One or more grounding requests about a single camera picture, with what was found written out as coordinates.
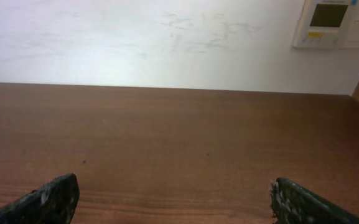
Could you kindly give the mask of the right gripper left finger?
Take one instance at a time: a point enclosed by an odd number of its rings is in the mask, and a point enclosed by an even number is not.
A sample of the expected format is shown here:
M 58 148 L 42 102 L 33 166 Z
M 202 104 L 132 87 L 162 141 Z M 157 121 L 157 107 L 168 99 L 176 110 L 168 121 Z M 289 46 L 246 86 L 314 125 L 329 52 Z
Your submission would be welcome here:
M 51 182 L 0 208 L 0 224 L 69 224 L 80 191 L 75 174 Z

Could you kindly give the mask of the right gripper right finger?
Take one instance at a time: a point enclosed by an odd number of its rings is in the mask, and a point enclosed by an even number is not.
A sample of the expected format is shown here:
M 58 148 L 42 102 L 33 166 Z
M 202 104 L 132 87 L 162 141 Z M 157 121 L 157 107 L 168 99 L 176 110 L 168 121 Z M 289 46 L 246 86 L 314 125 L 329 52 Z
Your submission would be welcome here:
M 359 224 L 359 217 L 284 177 L 269 188 L 278 224 Z

